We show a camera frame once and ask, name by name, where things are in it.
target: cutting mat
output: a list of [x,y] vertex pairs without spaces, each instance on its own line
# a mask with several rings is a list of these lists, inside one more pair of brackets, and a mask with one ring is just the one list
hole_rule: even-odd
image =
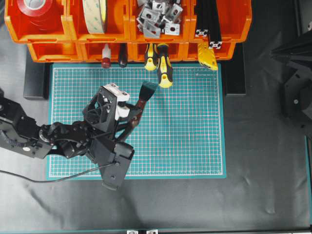
[[[199,64],[174,64],[174,84],[155,92],[140,125],[127,139],[135,149],[127,179],[225,178],[222,85],[220,72]],[[142,64],[127,68],[100,64],[54,64],[50,85],[50,123],[83,120],[81,111],[99,86],[115,83],[135,104],[144,80],[156,72]],[[48,156],[47,178],[70,176],[95,165],[86,156],[70,160]],[[100,179],[92,172],[79,179]]]

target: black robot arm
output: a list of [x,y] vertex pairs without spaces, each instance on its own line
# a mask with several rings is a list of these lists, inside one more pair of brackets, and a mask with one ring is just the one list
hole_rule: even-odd
[[133,147],[124,141],[138,125],[156,88],[145,82],[134,106],[126,103],[129,94],[115,84],[101,86],[84,108],[84,120],[71,125],[55,122],[38,126],[20,104],[0,97],[0,147],[41,159],[52,154],[66,158],[86,155],[100,167],[103,185],[116,190],[134,155]]

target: black cable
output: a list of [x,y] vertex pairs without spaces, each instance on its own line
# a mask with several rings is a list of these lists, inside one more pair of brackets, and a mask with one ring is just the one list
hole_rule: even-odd
[[10,175],[10,176],[15,176],[15,177],[18,177],[18,178],[21,178],[21,179],[25,179],[29,182],[32,182],[32,183],[40,183],[40,184],[45,184],[45,183],[56,183],[56,182],[61,182],[61,181],[64,181],[64,180],[67,180],[67,179],[72,179],[72,178],[75,178],[75,177],[78,177],[78,176],[82,176],[84,174],[87,174],[89,172],[93,172],[93,171],[96,171],[98,169],[101,169],[101,168],[105,168],[105,167],[109,167],[109,166],[113,166],[114,163],[110,163],[110,164],[105,164],[105,165],[102,165],[102,166],[99,166],[99,167],[96,167],[96,168],[92,168],[90,170],[87,170],[85,172],[81,172],[81,173],[78,173],[78,174],[75,174],[75,175],[71,175],[71,176],[68,176],[68,177],[64,177],[64,178],[61,178],[61,179],[56,179],[56,180],[43,180],[43,181],[40,181],[40,180],[33,180],[33,179],[30,179],[28,177],[25,177],[23,175],[18,175],[18,174],[15,174],[15,173],[12,173],[12,172],[7,172],[7,171],[1,171],[0,170],[0,173],[3,173],[3,174],[7,174],[7,175]]

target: yellow tool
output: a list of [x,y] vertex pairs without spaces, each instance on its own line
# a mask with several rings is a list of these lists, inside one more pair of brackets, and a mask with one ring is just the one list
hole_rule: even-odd
[[200,42],[198,48],[198,62],[213,71],[218,70],[214,49],[209,49],[208,42]]
[[169,88],[173,84],[173,69],[169,60],[168,48],[165,43],[158,44],[158,83],[162,88]]
[[149,43],[146,47],[145,55],[144,55],[144,66],[148,71],[153,71],[158,66],[158,54],[157,47],[153,43]]

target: yellow screwdriver handle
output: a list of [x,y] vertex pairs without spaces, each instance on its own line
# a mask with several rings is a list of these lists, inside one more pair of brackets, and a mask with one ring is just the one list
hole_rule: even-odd
[[149,43],[144,54],[144,67],[148,71],[153,71],[158,66],[158,54],[156,45]]
[[158,44],[158,83],[162,88],[169,88],[173,84],[173,69],[169,60],[169,46],[165,43]]

